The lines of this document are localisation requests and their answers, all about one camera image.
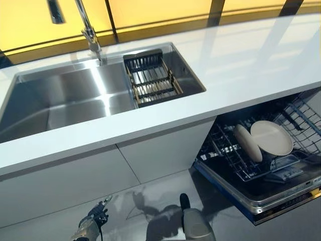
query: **white plate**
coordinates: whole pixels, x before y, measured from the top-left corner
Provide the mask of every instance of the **white plate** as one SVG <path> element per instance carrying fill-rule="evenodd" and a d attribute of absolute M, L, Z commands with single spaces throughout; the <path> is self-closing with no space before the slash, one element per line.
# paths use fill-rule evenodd
<path fill-rule="evenodd" d="M 285 156 L 293 149 L 290 135 L 279 125 L 266 120 L 251 126 L 251 136 L 258 146 L 273 155 Z"/>
<path fill-rule="evenodd" d="M 233 130 L 234 136 L 243 150 L 254 162 L 262 162 L 263 157 L 259 146 L 254 141 L 250 133 L 240 124 Z"/>

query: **dish drying rack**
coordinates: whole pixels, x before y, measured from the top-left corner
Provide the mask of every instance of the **dish drying rack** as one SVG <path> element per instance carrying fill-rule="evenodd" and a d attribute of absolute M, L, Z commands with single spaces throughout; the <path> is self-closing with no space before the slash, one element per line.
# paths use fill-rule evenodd
<path fill-rule="evenodd" d="M 161 49 L 125 55 L 124 63 L 138 107 L 167 101 L 183 93 L 165 65 Z"/>

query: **dish rack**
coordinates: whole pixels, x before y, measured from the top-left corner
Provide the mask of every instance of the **dish rack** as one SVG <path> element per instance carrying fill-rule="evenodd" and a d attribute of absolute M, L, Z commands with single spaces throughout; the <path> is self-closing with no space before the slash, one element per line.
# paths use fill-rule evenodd
<path fill-rule="evenodd" d="M 235 126 L 219 124 L 213 125 L 198 157 L 205 161 L 210 157 L 224 156 L 232 170 L 247 182 L 300 160 L 309 162 L 312 156 L 321 153 L 321 117 L 300 96 L 277 114 L 251 116 L 240 120 L 239 124 L 249 130 L 253 123 L 260 120 L 273 120 L 290 134 L 293 151 L 288 160 L 283 161 L 284 157 L 272 158 L 270 155 L 263 155 L 261 163 L 252 161 L 233 135 Z"/>
<path fill-rule="evenodd" d="M 161 49 L 125 55 L 124 63 L 138 107 L 163 102 L 183 91 L 164 63 Z"/>

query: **dishwasher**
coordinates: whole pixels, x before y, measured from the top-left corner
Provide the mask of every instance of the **dishwasher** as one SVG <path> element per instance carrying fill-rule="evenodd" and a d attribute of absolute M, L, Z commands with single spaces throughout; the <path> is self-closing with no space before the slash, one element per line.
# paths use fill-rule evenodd
<path fill-rule="evenodd" d="M 254 225 L 321 196 L 320 88 L 257 104 L 217 117 L 194 167 Z M 286 156 L 262 151 L 254 162 L 234 135 L 257 121 L 281 126 L 293 142 Z"/>

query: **kitchen sink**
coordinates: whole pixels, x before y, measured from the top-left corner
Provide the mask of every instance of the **kitchen sink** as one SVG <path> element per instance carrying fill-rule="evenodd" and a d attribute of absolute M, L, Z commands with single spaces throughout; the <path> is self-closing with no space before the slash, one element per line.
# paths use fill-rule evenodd
<path fill-rule="evenodd" d="M 154 49 L 161 50 L 180 93 L 140 103 L 124 56 Z M 22 72 L 14 81 L 0 121 L 0 143 L 205 91 L 172 43 L 109 55 L 103 65 L 86 60 Z"/>

